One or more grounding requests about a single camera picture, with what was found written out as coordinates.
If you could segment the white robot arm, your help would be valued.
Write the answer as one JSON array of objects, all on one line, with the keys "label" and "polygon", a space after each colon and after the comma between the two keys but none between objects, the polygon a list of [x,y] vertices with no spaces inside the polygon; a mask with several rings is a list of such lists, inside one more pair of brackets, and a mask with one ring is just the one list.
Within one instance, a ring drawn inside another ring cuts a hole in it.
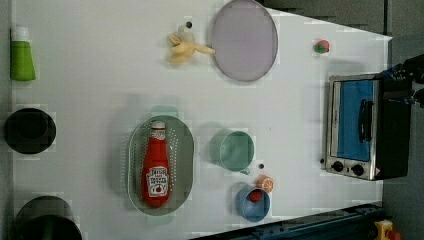
[{"label": "white robot arm", "polygon": [[65,200],[40,196],[18,212],[13,240],[83,240],[83,236]]}]

